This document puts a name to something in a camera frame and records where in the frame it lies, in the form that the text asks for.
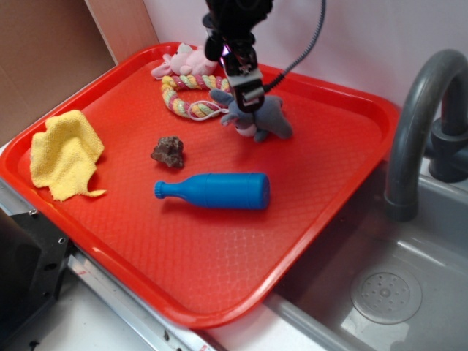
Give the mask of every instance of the sink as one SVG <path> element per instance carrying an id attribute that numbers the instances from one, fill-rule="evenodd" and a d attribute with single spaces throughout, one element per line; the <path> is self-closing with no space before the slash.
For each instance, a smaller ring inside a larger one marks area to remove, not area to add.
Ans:
<path id="1" fill-rule="evenodd" d="M 299 311 L 357 350 L 466 350 L 468 192 L 421 175 L 418 216 L 392 222 L 384 210 L 386 167 L 369 176 L 274 292 L 294 307 L 289 316 Z"/>

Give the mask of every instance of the pink stuffed animal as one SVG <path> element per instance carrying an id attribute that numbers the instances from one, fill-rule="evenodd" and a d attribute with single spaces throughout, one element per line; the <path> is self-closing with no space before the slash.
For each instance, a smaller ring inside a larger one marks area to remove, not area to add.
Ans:
<path id="1" fill-rule="evenodd" d="M 151 71 L 156 79 L 165 75 L 211 75 L 216 69 L 217 62 L 209 61 L 205 57 L 203 46 L 193 50 L 190 45 L 180 44 L 174 56 L 168 53 L 162 56 L 164 63 Z"/>

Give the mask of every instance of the wire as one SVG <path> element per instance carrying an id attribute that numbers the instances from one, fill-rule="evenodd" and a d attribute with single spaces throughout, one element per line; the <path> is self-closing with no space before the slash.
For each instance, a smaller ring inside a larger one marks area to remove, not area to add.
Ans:
<path id="1" fill-rule="evenodd" d="M 297 59 L 293 63 L 291 63 L 282 73 L 280 73 L 274 80 L 272 80 L 269 84 L 266 84 L 266 85 L 263 86 L 263 90 L 265 91 L 265 93 L 268 93 L 271 89 L 273 89 L 278 84 L 280 84 L 281 81 L 284 79 L 284 77 L 294 67 L 296 67 L 298 64 L 300 64 L 302 62 L 302 60 L 304 60 L 307 57 L 307 55 L 311 52 L 312 48 L 315 46 L 315 43 L 317 42 L 317 39 L 318 39 L 318 37 L 320 35 L 320 32 L 322 31 L 323 22 L 325 20 L 326 6 L 327 6 L 327 1 L 322 0 L 319 22 L 318 22 L 317 27 L 315 29 L 314 36 L 312 37 L 309 45 L 307 45 L 307 48 L 305 49 L 305 51 L 302 52 L 302 54 L 299 57 L 297 57 Z"/>

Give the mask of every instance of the red tray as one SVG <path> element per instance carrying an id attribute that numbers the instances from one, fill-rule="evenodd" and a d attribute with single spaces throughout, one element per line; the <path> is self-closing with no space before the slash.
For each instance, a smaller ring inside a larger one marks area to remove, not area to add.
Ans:
<path id="1" fill-rule="evenodd" d="M 256 143 L 218 118 L 194 122 L 164 106 L 161 81 L 150 71 L 177 46 L 135 54 L 30 126 L 1 155 L 0 176 L 160 313 L 208 328 L 261 302 L 384 157 L 398 111 L 379 97 L 289 74 L 274 93 L 295 134 Z M 266 82 L 279 72 L 260 68 Z M 208 92 L 179 96 L 193 102 Z M 46 118 L 73 109 L 85 113 L 106 147 L 89 189 L 107 194 L 61 203 L 31 182 L 31 139 L 45 131 Z M 150 157 L 169 135 L 185 144 L 182 170 Z M 268 174 L 269 207 L 214 210 L 154 196 L 158 180 L 206 172 Z"/>

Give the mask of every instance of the blue bottle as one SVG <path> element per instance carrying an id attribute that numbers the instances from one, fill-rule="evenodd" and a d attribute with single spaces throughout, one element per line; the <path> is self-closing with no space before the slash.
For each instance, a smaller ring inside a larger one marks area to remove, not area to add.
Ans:
<path id="1" fill-rule="evenodd" d="M 154 194 L 206 208 L 262 210 L 270 202 L 270 181 L 264 173 L 204 173 L 176 184 L 158 181 Z"/>

